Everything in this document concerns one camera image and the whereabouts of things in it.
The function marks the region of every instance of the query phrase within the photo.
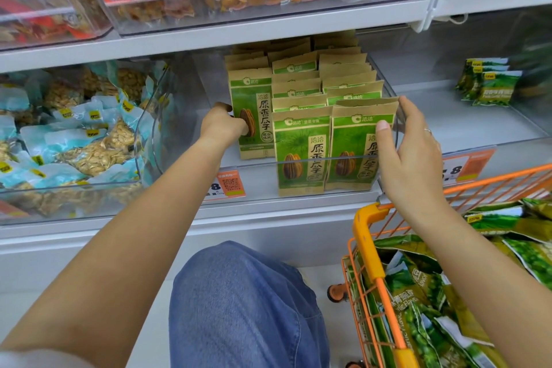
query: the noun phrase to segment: shopping cart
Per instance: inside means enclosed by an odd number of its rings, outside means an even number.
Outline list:
[[[552,164],[503,176],[464,183],[444,190],[447,201],[458,212],[497,202],[520,198],[541,198],[552,190]],[[345,283],[331,285],[328,298],[333,302],[349,300],[361,344],[362,360],[349,362],[346,368],[383,368],[385,357],[394,359],[398,368],[416,368],[413,352],[406,346],[391,299],[385,288],[385,273],[373,239],[407,234],[410,226],[397,213],[393,204],[371,204],[356,212],[354,237],[348,242],[349,253],[341,260]],[[382,306],[374,311],[378,296]],[[394,340],[382,342],[376,319],[385,315],[386,326]]]

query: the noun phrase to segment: white floor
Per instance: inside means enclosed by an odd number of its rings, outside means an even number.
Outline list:
[[[318,305],[326,321],[332,367],[343,368],[350,360],[358,360],[361,354],[350,304],[330,302],[326,290],[333,283],[343,282],[341,266],[301,268],[318,298]],[[168,312],[172,281],[163,283],[154,305],[136,342],[128,368],[169,367],[168,351]],[[0,341],[17,323],[30,305],[37,299],[39,292],[20,292],[0,294]]]

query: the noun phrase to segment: blue jeans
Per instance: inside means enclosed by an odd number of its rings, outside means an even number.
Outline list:
[[[326,327],[296,268],[233,241],[197,252],[176,276],[170,364],[327,368]]]

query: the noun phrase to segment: store shelf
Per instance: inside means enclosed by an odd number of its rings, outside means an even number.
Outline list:
[[[0,73],[422,21],[429,4],[403,0],[128,37],[113,30],[93,41],[0,51]]]

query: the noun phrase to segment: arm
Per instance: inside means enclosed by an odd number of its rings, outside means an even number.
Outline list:
[[[468,225],[443,196],[440,145],[423,114],[405,97],[403,142],[395,151],[389,124],[376,137],[386,193],[431,248],[446,276],[511,367],[552,360],[552,292]]]
[[[0,349],[59,350],[98,367],[127,364],[225,149],[247,131],[227,110],[215,105],[199,140],[92,238]]]

